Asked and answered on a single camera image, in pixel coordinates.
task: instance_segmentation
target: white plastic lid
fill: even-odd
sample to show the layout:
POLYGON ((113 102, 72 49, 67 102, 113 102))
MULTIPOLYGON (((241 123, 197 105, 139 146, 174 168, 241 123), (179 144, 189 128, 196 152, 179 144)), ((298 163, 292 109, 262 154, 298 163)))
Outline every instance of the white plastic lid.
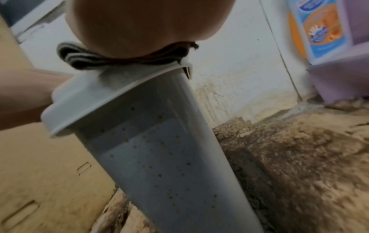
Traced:
POLYGON ((54 103, 42 113, 41 120, 51 137, 70 135, 73 131, 68 126, 77 120, 152 78, 182 68, 191 79, 192 65, 187 59, 181 64, 133 64, 83 71, 53 92, 54 103))

